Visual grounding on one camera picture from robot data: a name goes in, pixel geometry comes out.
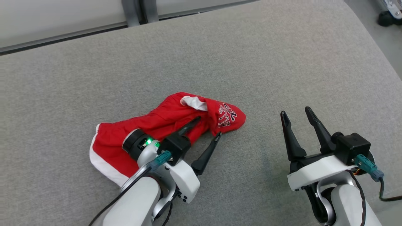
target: red garment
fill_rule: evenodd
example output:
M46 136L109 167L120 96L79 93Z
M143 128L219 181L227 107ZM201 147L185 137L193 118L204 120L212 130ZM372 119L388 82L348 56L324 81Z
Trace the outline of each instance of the red garment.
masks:
M140 128L162 141L197 116L201 117L200 122L187 134L191 143L207 130L215 136L220 131L226 133L238 129L246 120L245 114L234 105L179 92L168 96L147 115L99 124L91 144L91 162L109 179L122 186L138 170L135 160L121 147L131 131Z

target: black wheel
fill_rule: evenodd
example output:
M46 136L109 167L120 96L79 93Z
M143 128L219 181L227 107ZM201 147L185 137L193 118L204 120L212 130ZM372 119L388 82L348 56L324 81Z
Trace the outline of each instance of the black wheel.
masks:
M396 19L396 18L394 18L394 24L395 24L395 25L402 25L402 19Z
M378 15L378 25L388 27L394 24L394 17L389 11L383 11Z

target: red cloth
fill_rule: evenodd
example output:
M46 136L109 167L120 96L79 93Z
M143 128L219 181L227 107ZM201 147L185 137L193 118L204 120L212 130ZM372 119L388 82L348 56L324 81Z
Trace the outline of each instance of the red cloth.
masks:
M207 111L196 110L186 105L182 101L186 96L198 97L200 100L198 103L204 102ZM138 170L138 165L121 147L124 139L131 131L140 128L153 138L162 141L167 135L180 129L198 116L201 117L200 122L187 134L191 143L194 143L207 130L210 130L215 136L218 132L226 133L238 129L246 120L245 114L234 105L179 92L168 96L147 115L116 123L99 124L90 151L96 153L95 155L101 157L119 173L131 177ZM98 164L95 163L97 161L92 160L94 153L90 153L91 162L109 177L104 169L100 169L104 163Z

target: black cable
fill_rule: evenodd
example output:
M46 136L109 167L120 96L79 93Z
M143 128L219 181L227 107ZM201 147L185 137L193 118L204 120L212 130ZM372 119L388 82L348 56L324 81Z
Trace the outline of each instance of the black cable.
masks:
M109 203L103 210L101 210L89 223L89 226L93 225L93 223L99 218L100 215L105 212L105 210L109 209L115 202L117 202L137 181L139 181L146 173L148 173L152 168L148 167L144 172L142 172L137 178L134 179L134 181L124 190L122 191L111 203Z
M380 188L379 188L379 193L378 193L378 197L381 201L384 202L389 202L389 201L397 201L397 200L402 200L402 195L400 196L395 196L395 197L391 197L391 198L383 198L382 195L384 193L384 179L382 177L379 178L379 183L380 183Z
M165 220L165 222L163 222L163 225L162 225L162 226L166 226L166 224L168 223L169 217L170 217L170 215L172 214L172 208L173 208L173 202L170 203L170 208L169 208L168 216L166 217L166 220Z
M350 171L350 170L347 170L347 171L352 176L353 180L356 183L357 188L360 191L360 196L361 196L361 199L362 199L361 206L363 207L363 213L361 214L361 224L360 224L360 226L364 226L365 223L366 223L366 198L364 197L363 189L361 188L361 186L360 186L359 182L357 181L356 177L353 175L352 171Z

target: gray table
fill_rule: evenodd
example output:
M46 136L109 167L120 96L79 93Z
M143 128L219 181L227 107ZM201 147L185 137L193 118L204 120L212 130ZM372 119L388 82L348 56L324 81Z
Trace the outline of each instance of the gray table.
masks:
M307 195L287 184L279 116L317 153L305 106L331 133L369 140L385 195L402 192L402 81L341 0L259 1L2 56L1 68L4 225L87 225L119 190L89 161L95 126L178 91L234 104L247 121L223 136L196 198L175 201L168 225L317 225ZM359 181L375 212L395 205Z

